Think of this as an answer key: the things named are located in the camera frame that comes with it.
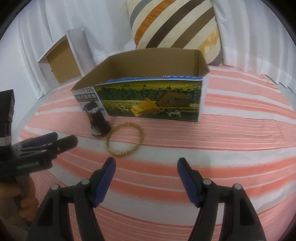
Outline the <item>person left hand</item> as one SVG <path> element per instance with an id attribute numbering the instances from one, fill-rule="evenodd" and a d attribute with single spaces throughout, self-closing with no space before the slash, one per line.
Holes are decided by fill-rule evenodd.
<path id="1" fill-rule="evenodd" d="M 18 214 L 12 214 L 9 202 L 13 201 L 14 197 L 19 196 L 21 200 Z M 31 177 L 29 177 L 29 182 L 23 188 L 18 184 L 1 183 L 1 217 L 11 220 L 22 218 L 31 222 L 36 216 L 38 207 L 39 202 L 36 198 L 35 184 Z"/>

